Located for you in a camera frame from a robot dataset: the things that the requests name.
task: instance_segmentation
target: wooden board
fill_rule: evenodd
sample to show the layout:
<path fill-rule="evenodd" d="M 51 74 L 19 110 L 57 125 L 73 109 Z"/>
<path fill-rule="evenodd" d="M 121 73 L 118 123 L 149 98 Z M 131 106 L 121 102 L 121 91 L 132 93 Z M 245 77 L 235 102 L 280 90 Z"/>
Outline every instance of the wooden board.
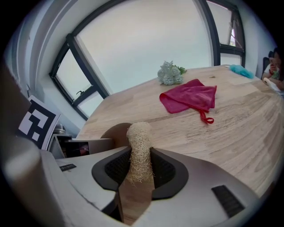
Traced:
<path fill-rule="evenodd" d="M 217 85 L 215 108 L 207 125 L 189 109 L 170 114 L 159 94 L 175 86 L 154 79 L 107 97 L 88 119 L 78 138 L 100 138 L 110 127 L 146 121 L 154 147 L 211 161 L 262 196 L 274 181 L 284 149 L 284 101 L 261 80 L 225 66 L 188 70 L 184 82 L 199 79 Z"/>

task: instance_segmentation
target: loofah sponge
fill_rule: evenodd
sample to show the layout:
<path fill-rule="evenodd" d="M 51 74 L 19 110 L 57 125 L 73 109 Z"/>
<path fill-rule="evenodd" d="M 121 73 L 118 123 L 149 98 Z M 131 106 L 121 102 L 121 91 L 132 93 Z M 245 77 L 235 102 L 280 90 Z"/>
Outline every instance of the loofah sponge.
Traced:
<path fill-rule="evenodd" d="M 153 172 L 150 157 L 151 126 L 147 122 L 137 122 L 130 126 L 126 136 L 132 147 L 130 170 L 126 178 L 134 182 L 152 181 Z"/>

